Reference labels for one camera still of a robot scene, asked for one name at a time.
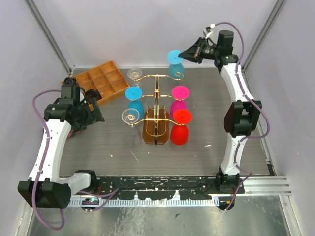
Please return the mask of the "magenta plastic wine glass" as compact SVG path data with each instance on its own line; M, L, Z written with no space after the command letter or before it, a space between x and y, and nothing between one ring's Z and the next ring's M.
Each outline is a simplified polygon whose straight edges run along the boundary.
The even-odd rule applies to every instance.
M175 99L170 108L170 115L173 117L177 110L187 109L185 100L189 97L189 89L185 86L175 86L171 94Z

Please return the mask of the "light blue plastic wine glass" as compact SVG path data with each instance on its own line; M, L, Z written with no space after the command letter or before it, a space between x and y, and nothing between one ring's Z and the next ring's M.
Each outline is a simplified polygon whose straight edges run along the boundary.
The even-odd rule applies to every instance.
M175 80L181 80L185 75L185 69L182 65L183 58L179 57L180 53L180 50L172 50L167 55L169 76Z

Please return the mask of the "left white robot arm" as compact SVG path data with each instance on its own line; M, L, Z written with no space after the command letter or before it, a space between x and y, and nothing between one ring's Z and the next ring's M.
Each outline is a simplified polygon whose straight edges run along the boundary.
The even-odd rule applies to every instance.
M67 137L104 118L93 91L76 84L63 84L61 96L39 118L44 128L41 146L28 179L19 182L18 192L32 208L65 209L72 195L81 190L92 195L98 190L95 171L79 170L60 179Z

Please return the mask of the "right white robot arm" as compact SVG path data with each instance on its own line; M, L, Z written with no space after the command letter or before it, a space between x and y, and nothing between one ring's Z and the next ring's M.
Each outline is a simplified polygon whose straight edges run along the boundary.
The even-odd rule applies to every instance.
M241 74L239 57L233 53L234 33L221 30L216 43L212 40L213 31L210 27L203 34L179 56L198 64L204 59L213 60L227 85L231 98L231 105L223 119L227 145L215 178L215 188L226 194L240 183L240 162L244 146L256 129L262 104L251 95Z

